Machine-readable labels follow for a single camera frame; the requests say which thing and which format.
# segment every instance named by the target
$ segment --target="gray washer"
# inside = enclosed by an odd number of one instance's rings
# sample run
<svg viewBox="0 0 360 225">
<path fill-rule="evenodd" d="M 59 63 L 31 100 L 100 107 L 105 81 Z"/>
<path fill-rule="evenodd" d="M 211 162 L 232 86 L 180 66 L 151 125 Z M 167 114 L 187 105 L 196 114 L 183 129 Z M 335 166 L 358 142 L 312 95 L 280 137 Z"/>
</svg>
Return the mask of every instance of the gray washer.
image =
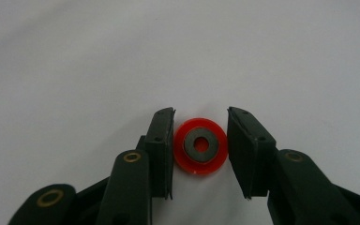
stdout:
<svg viewBox="0 0 360 225">
<path fill-rule="evenodd" d="M 194 142 L 198 138 L 205 138 L 209 143 L 206 151 L 199 152 L 194 147 Z M 198 162 L 208 162 L 218 154 L 218 138 L 216 135 L 206 128 L 194 128 L 186 136 L 184 140 L 184 148 L 187 155 Z"/>
</svg>

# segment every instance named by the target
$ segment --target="white background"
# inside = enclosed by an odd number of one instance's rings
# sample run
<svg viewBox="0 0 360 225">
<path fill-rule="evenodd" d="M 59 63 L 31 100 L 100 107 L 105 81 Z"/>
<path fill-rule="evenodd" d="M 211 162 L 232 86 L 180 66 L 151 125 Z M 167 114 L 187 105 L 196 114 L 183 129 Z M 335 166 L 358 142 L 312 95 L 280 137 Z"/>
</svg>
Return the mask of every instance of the white background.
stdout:
<svg viewBox="0 0 360 225">
<path fill-rule="evenodd" d="M 360 1 L 0 0 L 0 224 L 39 188 L 108 176 L 169 106 L 224 130 L 251 111 L 360 194 Z M 229 161 L 173 186 L 156 225 L 272 223 Z"/>
</svg>

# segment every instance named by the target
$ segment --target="red washer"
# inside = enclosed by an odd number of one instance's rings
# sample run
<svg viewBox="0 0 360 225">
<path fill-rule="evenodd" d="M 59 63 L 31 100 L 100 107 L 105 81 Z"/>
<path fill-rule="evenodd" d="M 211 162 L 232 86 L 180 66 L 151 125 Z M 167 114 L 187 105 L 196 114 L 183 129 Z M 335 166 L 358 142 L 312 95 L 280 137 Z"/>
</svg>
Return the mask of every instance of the red washer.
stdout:
<svg viewBox="0 0 360 225">
<path fill-rule="evenodd" d="M 190 131 L 196 128 L 204 128 L 215 134 L 218 142 L 218 150 L 216 155 L 207 162 L 199 162 L 192 159 L 186 152 L 185 139 Z M 194 142 L 194 147 L 197 151 L 203 151 L 207 148 L 206 140 L 198 138 Z M 227 158 L 227 137 L 223 129 L 215 122 L 204 119 L 194 118 L 187 120 L 183 125 L 177 129 L 173 140 L 173 154 L 177 164 L 186 172 L 194 174 L 209 174 L 215 172 L 223 165 Z"/>
</svg>

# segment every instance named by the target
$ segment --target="white surface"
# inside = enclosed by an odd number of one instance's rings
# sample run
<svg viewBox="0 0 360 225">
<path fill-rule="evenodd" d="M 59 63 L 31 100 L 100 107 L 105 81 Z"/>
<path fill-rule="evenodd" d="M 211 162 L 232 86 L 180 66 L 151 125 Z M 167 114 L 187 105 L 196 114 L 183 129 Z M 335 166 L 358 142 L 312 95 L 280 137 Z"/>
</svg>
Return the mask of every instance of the white surface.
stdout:
<svg viewBox="0 0 360 225">
<path fill-rule="evenodd" d="M 360 194 L 360 1 L 0 1 L 0 224 L 39 188 L 109 175 L 155 111 L 251 111 Z M 227 161 L 174 170 L 154 224 L 270 224 Z"/>
</svg>

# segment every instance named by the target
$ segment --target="red plastic ring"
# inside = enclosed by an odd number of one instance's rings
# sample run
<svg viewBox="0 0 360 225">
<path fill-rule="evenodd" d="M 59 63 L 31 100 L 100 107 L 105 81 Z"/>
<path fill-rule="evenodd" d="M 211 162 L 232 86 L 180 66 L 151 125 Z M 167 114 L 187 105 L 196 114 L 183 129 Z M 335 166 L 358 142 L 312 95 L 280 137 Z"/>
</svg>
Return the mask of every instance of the red plastic ring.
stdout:
<svg viewBox="0 0 360 225">
<path fill-rule="evenodd" d="M 218 151 L 210 161 L 201 163 L 190 158 L 184 148 L 184 141 L 188 133 L 195 128 L 206 128 L 214 133 L 218 140 Z M 207 175 L 215 172 L 223 165 L 227 158 L 227 136 L 223 129 L 215 122 L 205 118 L 187 120 L 174 134 L 173 154 L 177 164 L 186 172 Z"/>
</svg>

